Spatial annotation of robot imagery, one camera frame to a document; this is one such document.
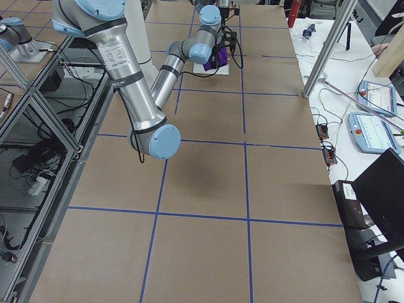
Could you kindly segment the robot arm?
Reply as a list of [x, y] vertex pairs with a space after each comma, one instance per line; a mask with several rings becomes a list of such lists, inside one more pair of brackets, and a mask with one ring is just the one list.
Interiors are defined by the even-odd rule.
[[140, 155], [166, 160], [179, 149], [181, 134], [162, 107], [188, 59], [206, 64], [221, 42], [222, 17], [214, 1], [192, 1], [201, 22], [197, 34], [169, 45], [165, 63], [150, 62], [139, 1], [53, 1], [54, 29], [93, 42], [129, 116], [128, 140]]

